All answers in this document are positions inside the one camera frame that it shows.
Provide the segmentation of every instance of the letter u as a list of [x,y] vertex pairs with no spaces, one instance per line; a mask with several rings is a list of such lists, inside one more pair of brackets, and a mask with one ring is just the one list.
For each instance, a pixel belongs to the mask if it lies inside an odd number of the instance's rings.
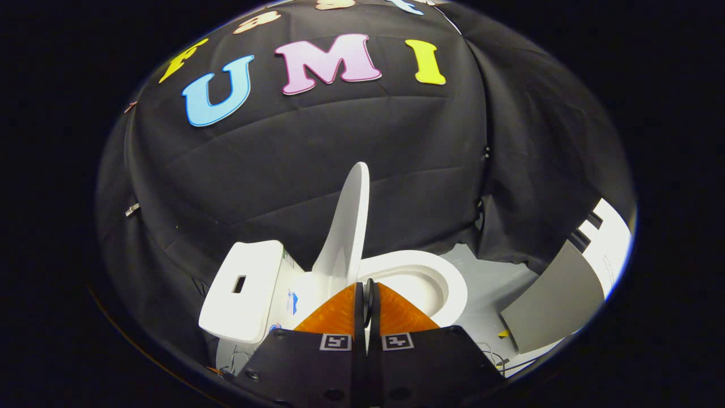
[[231,93],[224,102],[212,105],[209,102],[209,81],[213,73],[190,83],[181,92],[186,97],[186,117],[194,126],[209,126],[217,123],[239,109],[249,96],[249,62],[254,55],[247,55],[229,62],[222,71],[229,72]]

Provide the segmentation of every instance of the yellow letter i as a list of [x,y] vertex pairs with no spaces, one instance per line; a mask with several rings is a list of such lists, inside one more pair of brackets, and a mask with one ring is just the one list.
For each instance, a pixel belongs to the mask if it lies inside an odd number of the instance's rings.
[[434,52],[436,46],[420,40],[405,40],[405,43],[415,52],[415,59],[418,61],[418,72],[415,79],[422,83],[443,85],[446,78],[438,70],[438,62]]

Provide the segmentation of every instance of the letter m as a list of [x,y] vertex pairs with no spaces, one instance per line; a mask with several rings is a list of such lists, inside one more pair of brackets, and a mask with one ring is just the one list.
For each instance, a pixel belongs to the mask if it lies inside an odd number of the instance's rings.
[[343,81],[360,82],[380,78],[382,73],[373,67],[365,47],[367,40],[365,34],[343,34],[335,38],[328,52],[309,41],[297,41],[277,48],[275,53],[284,56],[289,78],[282,93],[294,95],[315,87],[315,81],[307,77],[305,67],[325,83],[335,80],[340,62],[345,64],[345,71],[340,75]]

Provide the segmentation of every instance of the black cloth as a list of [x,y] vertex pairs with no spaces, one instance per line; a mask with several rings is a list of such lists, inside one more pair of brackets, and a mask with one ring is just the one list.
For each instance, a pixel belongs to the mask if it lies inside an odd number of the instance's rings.
[[[439,6],[455,26],[425,4],[415,4],[425,13],[417,16],[389,1],[357,1],[328,11],[334,19],[314,4],[275,6],[281,18],[241,35],[231,32],[261,12],[209,33],[161,84],[167,64],[149,76],[110,135],[96,194],[104,260],[128,312],[154,337],[213,363],[195,281],[211,285],[238,241],[280,240],[309,269],[358,161],[371,182],[364,257],[465,242],[481,259],[525,261],[541,273],[600,197],[629,220],[634,190],[616,132],[545,52],[456,4]],[[370,37],[380,79],[345,82],[340,69],[331,84],[310,74],[314,89],[282,94],[277,47],[308,40],[328,50],[345,33]],[[445,85],[416,81],[406,39],[437,47]],[[210,101],[218,103],[230,92],[222,66],[251,54],[246,102],[211,126],[192,126],[186,85],[215,73]],[[134,203],[141,208],[126,218]]]

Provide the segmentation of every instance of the toilet tank lid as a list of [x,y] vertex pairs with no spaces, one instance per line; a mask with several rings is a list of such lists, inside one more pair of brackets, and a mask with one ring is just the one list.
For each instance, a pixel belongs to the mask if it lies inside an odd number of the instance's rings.
[[262,341],[282,256],[276,240],[234,244],[209,288],[199,326],[240,343]]

